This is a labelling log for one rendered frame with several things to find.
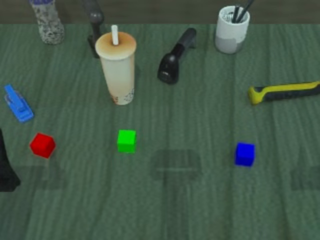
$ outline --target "green wooden surface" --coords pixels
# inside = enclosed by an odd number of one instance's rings
[[[189,26],[197,49],[166,85],[159,62]],[[89,26],[49,46],[36,25],[0,25],[2,95],[12,84],[35,114],[21,124],[0,101],[22,182],[0,193],[0,240],[317,239],[320,96],[251,106],[247,90],[319,80],[320,27],[252,25],[237,55],[216,51],[214,27],[120,25],[137,40],[137,76],[133,102],[115,106]],[[135,154],[117,152],[119,129],[136,130]],[[28,147],[37,132],[56,141],[49,165]],[[237,142],[256,144],[252,168],[234,166]],[[157,174],[180,165],[197,177]]]

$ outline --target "pen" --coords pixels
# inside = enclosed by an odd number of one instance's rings
[[[234,7],[234,12],[233,12],[233,18],[232,18],[232,23],[235,24],[236,23],[236,20],[237,20],[237,17],[238,17],[238,12],[239,12],[239,8],[240,8],[240,5],[235,5]]]
[[[237,18],[235,23],[240,23],[242,18],[245,16],[245,14],[247,13],[248,9],[250,8],[251,4],[254,3],[255,0],[248,0],[247,5],[245,6],[245,8],[242,10],[242,12],[240,13],[240,16]]]

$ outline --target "cube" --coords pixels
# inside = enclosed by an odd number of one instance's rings
[[[30,143],[30,148],[35,155],[48,159],[56,147],[52,136],[37,133]]]
[[[251,167],[255,161],[255,145],[238,142],[235,150],[235,164],[238,166]]]
[[[117,139],[119,153],[135,153],[136,151],[136,131],[119,130]]]

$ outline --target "blue object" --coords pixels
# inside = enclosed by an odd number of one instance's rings
[[[255,161],[255,145],[238,142],[235,150],[235,164],[251,167]]]
[[[4,100],[19,122],[24,123],[32,119],[34,114],[24,98],[10,84],[6,85],[4,89],[7,93]]]

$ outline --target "blue marker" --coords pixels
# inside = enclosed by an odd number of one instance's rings
[[[32,119],[34,114],[25,99],[10,84],[6,85],[4,89],[7,93],[4,100],[19,122],[24,123]]]

